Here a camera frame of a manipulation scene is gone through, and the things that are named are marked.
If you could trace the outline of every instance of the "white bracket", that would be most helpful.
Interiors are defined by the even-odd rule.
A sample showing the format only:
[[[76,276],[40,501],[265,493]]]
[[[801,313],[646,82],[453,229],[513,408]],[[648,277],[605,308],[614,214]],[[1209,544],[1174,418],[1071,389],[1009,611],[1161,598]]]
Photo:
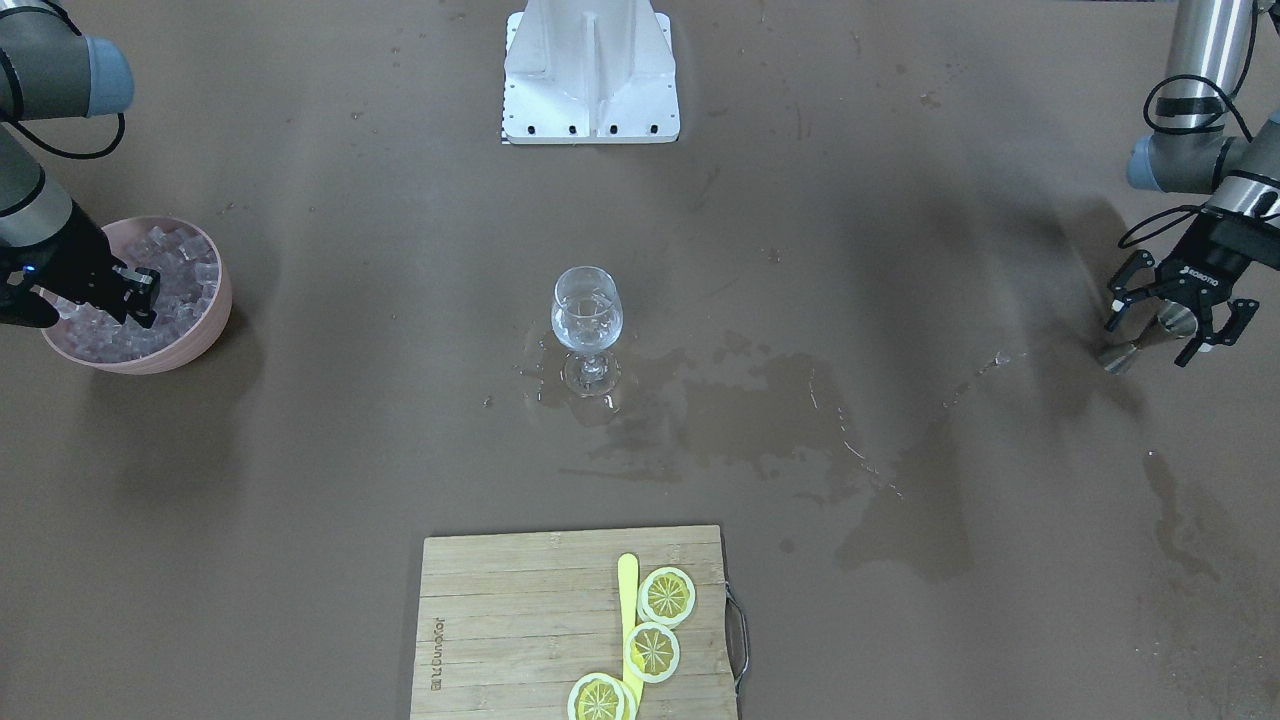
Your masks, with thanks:
[[[507,20],[502,136],[513,145],[672,142],[671,18],[649,0],[529,0]]]

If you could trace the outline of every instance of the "cutting board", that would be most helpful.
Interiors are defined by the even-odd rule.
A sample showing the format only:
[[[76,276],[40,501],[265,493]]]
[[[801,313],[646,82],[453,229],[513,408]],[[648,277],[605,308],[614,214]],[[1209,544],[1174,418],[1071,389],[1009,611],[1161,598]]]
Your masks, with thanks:
[[[617,561],[673,565],[698,589],[681,661],[637,720],[736,720],[716,525],[428,538],[411,720],[563,720],[573,683],[622,676]]]

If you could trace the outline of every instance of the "clear liquid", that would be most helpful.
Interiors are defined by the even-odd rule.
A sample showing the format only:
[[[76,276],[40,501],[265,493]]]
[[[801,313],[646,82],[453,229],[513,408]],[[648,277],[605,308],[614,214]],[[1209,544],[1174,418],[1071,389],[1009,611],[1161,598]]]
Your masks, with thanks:
[[[552,329],[575,352],[603,352],[622,334],[622,307],[599,293],[571,296],[552,306]]]

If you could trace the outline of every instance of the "citrus slice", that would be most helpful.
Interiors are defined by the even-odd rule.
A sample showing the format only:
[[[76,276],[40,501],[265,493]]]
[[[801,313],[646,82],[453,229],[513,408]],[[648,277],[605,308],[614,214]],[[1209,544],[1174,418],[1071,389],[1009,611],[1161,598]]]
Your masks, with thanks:
[[[604,673],[579,678],[568,693],[568,720],[626,720],[626,689]]]
[[[652,623],[668,628],[685,621],[694,611],[694,582],[680,568],[658,568],[640,583],[636,611]]]
[[[626,683],[618,684],[622,687],[622,696],[627,698],[627,711],[622,720],[636,720],[636,714],[640,712],[640,701],[636,700],[636,693],[631,692]]]
[[[662,623],[640,623],[627,635],[623,661],[637,678],[660,683],[680,665],[680,641]]]

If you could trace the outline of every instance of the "wine glass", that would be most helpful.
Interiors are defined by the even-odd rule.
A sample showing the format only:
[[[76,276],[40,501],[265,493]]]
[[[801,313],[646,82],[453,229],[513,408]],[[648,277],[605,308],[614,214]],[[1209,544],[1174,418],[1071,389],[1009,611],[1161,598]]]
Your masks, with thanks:
[[[552,329],[571,355],[564,384],[582,397],[604,395],[618,384],[618,363],[609,346],[622,334],[618,286],[600,268],[564,270],[556,281]]]

